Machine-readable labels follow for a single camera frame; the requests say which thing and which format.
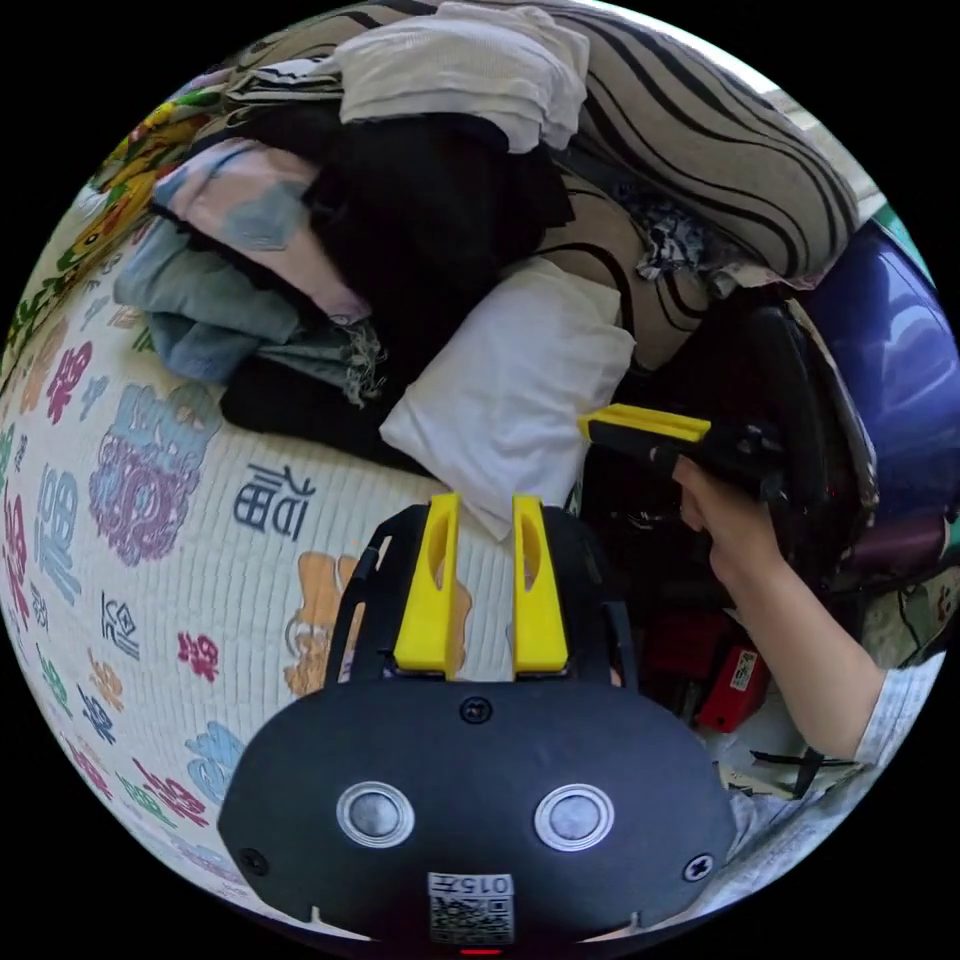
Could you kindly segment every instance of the yellow plastic part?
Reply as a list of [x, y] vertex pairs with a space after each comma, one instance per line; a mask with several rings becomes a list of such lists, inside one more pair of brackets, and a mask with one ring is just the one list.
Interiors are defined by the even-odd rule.
[[629, 430], [657, 433], [664, 437], [672, 437], [675, 440], [683, 440], [686, 443], [700, 443], [711, 426], [709, 420], [684, 417], [677, 413], [666, 413], [663, 410], [631, 407], [625, 403], [614, 403], [602, 410], [577, 417], [577, 426], [587, 440], [590, 439], [590, 424], [592, 422], [610, 423]]
[[538, 497], [513, 498], [513, 672], [559, 673], [569, 658]]
[[457, 672], [455, 626], [460, 498], [433, 497], [393, 655], [401, 670]]

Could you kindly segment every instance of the screw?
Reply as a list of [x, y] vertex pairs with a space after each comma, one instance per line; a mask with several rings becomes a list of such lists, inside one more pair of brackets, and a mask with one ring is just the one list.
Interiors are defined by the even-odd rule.
[[255, 877], [265, 877], [270, 871], [267, 858], [259, 850], [247, 848], [240, 851], [240, 862]]
[[483, 697], [469, 697], [460, 704], [460, 716], [467, 723], [486, 723], [493, 716], [493, 707]]
[[713, 857], [709, 853], [701, 853], [699, 857], [694, 857], [683, 868], [683, 879], [687, 883], [696, 883], [702, 880], [713, 869]]

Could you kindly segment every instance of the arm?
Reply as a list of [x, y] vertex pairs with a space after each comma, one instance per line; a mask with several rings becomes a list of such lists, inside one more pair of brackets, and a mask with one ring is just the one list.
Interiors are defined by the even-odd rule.
[[814, 750], [852, 760], [886, 672], [784, 560], [726, 587], [797, 730]]
[[681, 459], [683, 516], [713, 538], [710, 563], [770, 668], [807, 743], [853, 759], [885, 671], [826, 611], [790, 569], [766, 507]]

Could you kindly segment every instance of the pile of clothes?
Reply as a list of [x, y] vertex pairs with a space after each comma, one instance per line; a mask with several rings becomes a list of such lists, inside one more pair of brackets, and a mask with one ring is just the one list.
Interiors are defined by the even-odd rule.
[[571, 149], [589, 57], [536, 7], [447, 2], [255, 71], [230, 93], [243, 109], [157, 183], [116, 299], [172, 372], [226, 388], [236, 426], [434, 476], [505, 536], [514, 490], [569, 494], [576, 416], [626, 373], [642, 297], [664, 299], [637, 284], [705, 269], [702, 230], [643, 248], [622, 210], [630, 278], [562, 269], [618, 259], [569, 234], [584, 199], [607, 202]]

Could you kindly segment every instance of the striped pillow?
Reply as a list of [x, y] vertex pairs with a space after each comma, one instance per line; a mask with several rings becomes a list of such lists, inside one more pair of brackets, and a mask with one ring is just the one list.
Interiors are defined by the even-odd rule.
[[548, 230], [538, 253], [561, 270], [616, 287], [623, 326], [637, 341], [637, 363], [655, 370], [699, 325], [709, 302], [703, 281], [689, 270], [644, 280], [635, 269], [650, 249], [641, 228], [592, 184], [566, 173], [563, 180], [575, 218]]
[[[502, 8], [529, 0], [472, 2]], [[259, 68], [327, 56], [365, 30], [432, 14], [437, 6], [438, 0], [377, 0], [275, 33], [240, 55], [227, 102], [231, 89], [256, 87], [250, 75]], [[590, 40], [578, 136], [783, 277], [816, 273], [836, 259], [859, 225], [854, 194], [762, 96], [696, 51], [614, 13], [569, 2], [537, 6]], [[327, 98], [341, 93], [329, 80], [318, 90]], [[277, 95], [283, 97], [282, 89]], [[218, 118], [211, 130], [226, 122]]]

